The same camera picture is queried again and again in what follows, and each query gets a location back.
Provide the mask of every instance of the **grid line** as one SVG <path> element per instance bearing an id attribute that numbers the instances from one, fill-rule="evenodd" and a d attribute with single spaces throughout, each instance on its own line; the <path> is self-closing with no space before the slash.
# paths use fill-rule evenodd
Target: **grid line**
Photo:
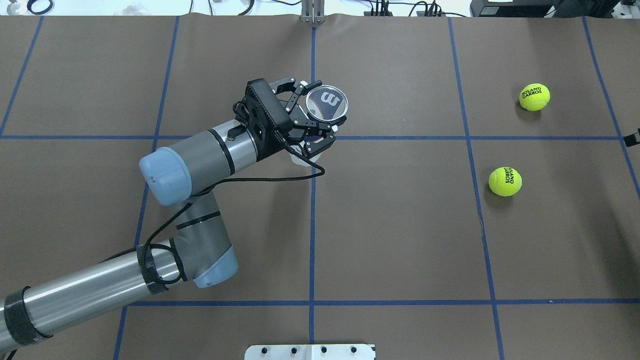
<path id="1" fill-rule="evenodd" d="M 162 115 L 163 115 L 163 110 L 164 110 L 164 99 L 166 97 L 166 89 L 167 86 L 169 85 L 169 75 L 171 73 L 171 64 L 173 62 L 173 50 L 175 49 L 175 41 L 178 35 L 178 26 L 180 24 L 180 17 L 176 16 L 175 17 L 175 24 L 173 25 L 173 35 L 172 35 L 172 39 L 171 39 L 171 48 L 169 49 L 169 58 L 167 60 L 167 64 L 166 64 L 166 72 L 164 74 L 164 84 L 163 84 L 163 90 L 162 90 L 162 95 L 160 98 L 160 106 L 158 108 L 158 116 L 157 116 L 157 120 L 156 120 L 156 131 L 154 133 L 154 137 L 153 137 L 153 144 L 151 146 L 151 152 L 154 152 L 156 150 L 156 146 L 157 146 L 157 142 L 158 142 L 158 137 L 159 137 L 159 132 L 160 132 L 160 126 L 162 123 Z M 149 186 L 148 184 L 145 182 L 145 189 L 142 193 L 142 202 L 140 204 L 140 213 L 138 215 L 138 225 L 136 226 L 136 237 L 134 240 L 134 247 L 137 247 L 138 244 L 140 243 L 140 236 L 142 233 L 142 223 L 143 223 L 143 219 L 145 217 L 145 212 L 146 212 L 146 208 L 147 208 L 147 198 L 148 198 L 148 194 L 149 194 Z M 124 335 L 124 325 L 125 322 L 127 321 L 127 306 L 124 306 L 122 308 L 122 312 L 120 314 L 120 326 L 118 327 L 118 336 L 116 337 L 116 345 L 115 345 L 115 349 L 113 351 L 113 360 L 118 360 L 118 358 L 120 357 L 120 345 L 122 344 L 122 336 Z"/>
<path id="2" fill-rule="evenodd" d="M 613 125 L 616 128 L 616 134 L 618 134 L 618 141 L 620 142 L 622 153 L 625 155 L 625 161 L 627 162 L 627 167 L 629 168 L 629 174 L 631 175 L 631 180 L 633 180 L 634 182 L 634 186 L 636 187 L 636 194 L 640 199 L 640 186 L 638 186 L 636 173 L 634 172 L 634 167 L 631 164 L 631 159 L 629 159 L 629 154 L 627 152 L 627 146 L 625 145 L 624 139 L 622 137 L 622 133 L 620 132 L 620 126 L 618 125 L 618 119 L 616 118 L 616 113 L 615 111 L 613 111 L 613 105 L 611 104 L 611 99 L 609 98 L 609 92 L 607 91 L 607 87 L 604 85 L 604 79 L 602 77 L 602 73 L 600 72 L 600 67 L 598 66 L 598 59 L 596 59 L 596 52 L 593 49 L 593 43 L 591 42 L 591 34 L 589 33 L 589 26 L 587 25 L 587 18 L 585 16 L 582 17 L 582 25 L 584 26 L 584 34 L 587 36 L 589 51 L 591 51 L 591 59 L 593 60 L 593 67 L 595 68 L 596 74 L 598 75 L 598 80 L 600 82 L 600 87 L 602 88 L 602 93 L 604 94 L 604 99 L 607 101 L 609 114 L 611 114 L 611 120 L 613 121 Z"/>
<path id="3" fill-rule="evenodd" d="M 183 140 L 191 135 L 0 135 L 8 140 Z M 470 135 L 471 140 L 516 140 L 516 141 L 620 141 L 618 136 L 483 136 Z M 337 135 L 336 140 L 466 140 L 463 135 Z"/>
<path id="4" fill-rule="evenodd" d="M 27 51 L 27 55 L 24 57 L 24 62 L 22 63 L 20 74 L 18 74 L 18 79 L 15 81 L 15 86 L 13 87 L 13 92 L 11 93 L 9 104 L 6 107 L 6 111 L 2 119 L 2 124 L 0 124 L 0 136 L 4 133 L 4 127 L 6 126 L 6 123 L 9 121 L 9 115 L 11 114 L 11 108 L 13 107 L 13 102 L 15 100 L 15 97 L 18 95 L 18 89 L 20 88 L 22 77 L 24 76 L 24 72 L 27 70 L 27 65 L 29 65 L 29 59 L 31 58 L 31 53 L 33 52 L 33 48 L 36 46 L 36 40 L 38 39 L 38 35 L 40 34 L 40 29 L 42 28 L 43 22 L 44 22 L 44 16 L 41 16 L 40 20 L 38 21 L 38 26 L 36 27 L 36 31 L 35 33 L 33 33 L 33 38 L 31 39 L 31 45 L 29 45 L 29 50 Z"/>
<path id="5" fill-rule="evenodd" d="M 486 242 L 486 231 L 484 230 L 484 218 L 482 214 L 482 205 L 480 203 L 480 193 L 478 190 L 478 183 L 476 178 L 476 164 L 474 161 L 474 153 L 471 148 L 471 136 L 469 133 L 469 125 L 467 122 L 467 109 L 465 107 L 465 96 L 462 90 L 462 80 L 460 79 L 460 67 L 458 66 L 458 54 L 456 52 L 456 38 L 453 33 L 453 23 L 451 18 L 448 18 L 449 23 L 449 36 L 451 37 L 451 51 L 453 53 L 453 64 L 456 71 L 456 82 L 458 83 L 458 97 L 460 98 L 460 111 L 462 114 L 462 123 L 465 127 L 465 137 L 467 138 L 467 152 L 469 156 L 469 165 L 471 167 L 471 180 L 474 184 L 474 194 L 476 196 L 476 211 L 480 219 L 480 228 L 482 230 L 482 243 L 484 249 L 484 265 L 486 267 L 486 277 L 489 283 L 489 295 L 492 301 L 493 311 L 493 326 L 495 327 L 495 338 L 498 346 L 498 355 L 500 360 L 504 360 L 504 349 L 502 346 L 502 333 L 500 331 L 500 319 L 498 317 L 498 306 L 495 303 L 495 289 L 493 287 L 493 275 L 491 271 L 491 259 L 489 257 L 489 246 Z"/>
<path id="6" fill-rule="evenodd" d="M 316 80 L 316 31 L 311 27 L 311 82 Z M 309 234 L 309 343 L 316 342 L 316 312 L 314 301 L 316 299 L 316 179 L 311 179 L 311 212 Z"/>
<path id="7" fill-rule="evenodd" d="M 143 300 L 129 307 L 261 307 L 309 306 L 309 300 Z M 314 306 L 489 306 L 489 305 L 586 305 L 640 304 L 640 298 L 606 299 L 475 299 L 475 300 L 313 300 Z"/>

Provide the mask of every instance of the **black tape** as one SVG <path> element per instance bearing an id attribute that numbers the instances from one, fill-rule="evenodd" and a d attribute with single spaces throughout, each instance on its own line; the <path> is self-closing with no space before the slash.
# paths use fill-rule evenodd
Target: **black tape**
<path id="1" fill-rule="evenodd" d="M 218 216 L 220 216 L 220 212 L 216 211 L 215 213 L 207 214 L 207 215 L 204 215 L 203 217 L 199 217 L 199 218 L 195 218 L 193 220 L 185 221 L 182 224 L 176 225 L 175 228 L 177 230 L 184 229 L 187 226 L 195 225 L 197 223 L 200 223 L 200 222 L 203 222 L 203 221 L 207 221 L 210 218 L 215 218 L 215 217 L 218 217 Z"/>
<path id="2" fill-rule="evenodd" d="M 147 284 L 147 288 L 153 295 L 157 295 L 169 290 L 164 284 L 159 284 L 154 281 L 151 277 L 158 278 L 158 271 L 156 270 L 156 262 L 154 261 L 154 257 L 151 254 L 151 249 L 147 249 L 147 255 L 145 259 L 142 258 L 143 247 L 139 246 L 136 251 L 138 252 L 138 265 L 140 266 L 140 272 L 142 273 L 142 278 L 145 280 Z"/>
<path id="3" fill-rule="evenodd" d="M 227 157 L 227 163 L 229 163 L 229 172 L 230 172 L 229 175 L 231 176 L 235 174 L 236 166 L 234 165 L 234 159 L 231 157 L 229 148 L 227 147 L 225 142 L 222 141 L 222 137 L 220 137 L 220 134 L 218 134 L 214 129 L 209 129 L 209 132 L 213 135 L 213 137 L 216 138 L 216 140 L 218 141 L 218 144 L 220 144 L 220 147 L 222 148 L 222 151 L 225 153 L 225 156 Z"/>
<path id="4" fill-rule="evenodd" d="M 22 346 L 39 343 L 53 336 L 42 334 L 31 323 L 24 305 L 24 292 L 27 289 L 29 286 L 25 286 L 24 289 L 18 290 L 4 299 L 4 323 L 13 340 Z"/>

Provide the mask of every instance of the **yellow tennis ball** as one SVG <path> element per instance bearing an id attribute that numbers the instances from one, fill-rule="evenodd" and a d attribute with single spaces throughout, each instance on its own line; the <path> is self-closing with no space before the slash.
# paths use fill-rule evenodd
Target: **yellow tennis ball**
<path id="1" fill-rule="evenodd" d="M 520 105 L 529 111 L 544 108 L 551 99 L 549 89 L 542 84 L 531 84 L 520 92 Z"/>
<path id="2" fill-rule="evenodd" d="M 522 187 L 522 177 L 516 169 L 500 167 L 489 176 L 489 188 L 500 196 L 512 196 Z"/>

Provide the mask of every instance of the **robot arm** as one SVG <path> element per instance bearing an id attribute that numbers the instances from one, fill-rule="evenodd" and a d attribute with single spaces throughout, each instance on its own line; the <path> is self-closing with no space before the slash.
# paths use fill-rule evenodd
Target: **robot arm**
<path id="1" fill-rule="evenodd" d="M 279 100 L 285 92 L 291 98 Z M 308 113 L 297 104 L 304 95 Z M 98 265 L 8 295 L 0 302 L 0 354 L 188 280 L 206 288 L 232 277 L 238 265 L 213 187 L 282 149 L 312 164 L 308 159 L 335 140 L 347 108 L 345 95 L 320 81 L 250 81 L 234 120 L 140 160 L 158 202 L 176 212 L 178 237 L 149 244 L 152 236 Z"/>

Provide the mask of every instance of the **white mounting plate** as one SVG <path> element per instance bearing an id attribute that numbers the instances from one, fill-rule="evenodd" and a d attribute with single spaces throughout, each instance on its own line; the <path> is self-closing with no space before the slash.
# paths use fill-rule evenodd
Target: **white mounting plate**
<path id="1" fill-rule="evenodd" d="M 375 360 L 376 346 L 368 344 L 254 345 L 244 360 Z"/>

